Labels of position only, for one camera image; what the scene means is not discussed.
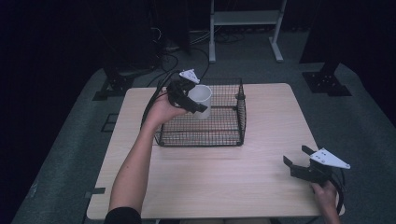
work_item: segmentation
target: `hand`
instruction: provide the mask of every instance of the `hand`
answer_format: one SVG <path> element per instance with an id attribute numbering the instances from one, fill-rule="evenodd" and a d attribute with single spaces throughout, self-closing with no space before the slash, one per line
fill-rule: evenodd
<path id="1" fill-rule="evenodd" d="M 166 91 L 161 91 L 159 97 L 148 112 L 144 125 L 149 125 L 151 128 L 157 129 L 161 124 L 186 113 L 187 111 L 185 109 L 169 104 L 168 94 Z"/>
<path id="2" fill-rule="evenodd" d="M 325 222 L 327 224 L 341 223 L 335 205 L 337 196 L 335 186 L 330 181 L 326 181 L 323 187 L 317 183 L 311 183 L 311 187 L 315 192 L 315 199 L 318 203 L 320 213 L 325 218 Z"/>

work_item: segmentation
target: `black wire mesh basket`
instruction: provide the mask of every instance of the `black wire mesh basket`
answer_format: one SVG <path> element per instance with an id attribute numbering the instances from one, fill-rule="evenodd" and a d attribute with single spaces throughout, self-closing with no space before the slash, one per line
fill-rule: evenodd
<path id="1" fill-rule="evenodd" d="M 207 119 L 192 113 L 163 124 L 155 133 L 162 147 L 229 147 L 244 144 L 247 112 L 241 78 L 203 79 L 212 90 L 211 112 Z"/>

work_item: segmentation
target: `person's right hand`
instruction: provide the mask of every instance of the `person's right hand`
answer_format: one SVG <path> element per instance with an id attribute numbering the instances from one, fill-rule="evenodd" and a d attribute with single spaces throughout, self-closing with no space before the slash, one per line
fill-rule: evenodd
<path id="1" fill-rule="evenodd" d="M 337 196 L 335 186 L 330 181 L 326 181 L 323 187 L 317 183 L 311 183 L 311 187 L 315 192 L 315 199 L 326 224 L 341 223 L 335 204 Z"/>

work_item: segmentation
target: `cup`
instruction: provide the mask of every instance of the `cup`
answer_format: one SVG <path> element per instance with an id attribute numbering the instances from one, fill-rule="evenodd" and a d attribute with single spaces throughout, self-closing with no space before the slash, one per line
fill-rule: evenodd
<path id="1" fill-rule="evenodd" d="M 195 112 L 194 117 L 196 119 L 207 119 L 210 116 L 212 90 L 210 90 L 210 88 L 206 85 L 196 85 L 192 90 L 189 91 L 189 97 L 195 103 L 207 106 L 207 109 L 204 112 Z"/>

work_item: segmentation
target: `wooden tabletop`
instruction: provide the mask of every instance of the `wooden tabletop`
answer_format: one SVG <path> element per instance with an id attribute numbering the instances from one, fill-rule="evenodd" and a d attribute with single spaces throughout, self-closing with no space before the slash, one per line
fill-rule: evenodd
<path id="1" fill-rule="evenodd" d="M 152 88 L 130 89 L 87 210 L 104 219 L 112 184 L 137 137 Z M 142 218 L 317 216 L 306 181 L 290 176 L 283 163 L 308 166 L 301 151 L 317 150 L 315 140 L 288 84 L 244 85 L 247 107 L 241 147 L 159 147 L 153 141 L 148 191 Z"/>

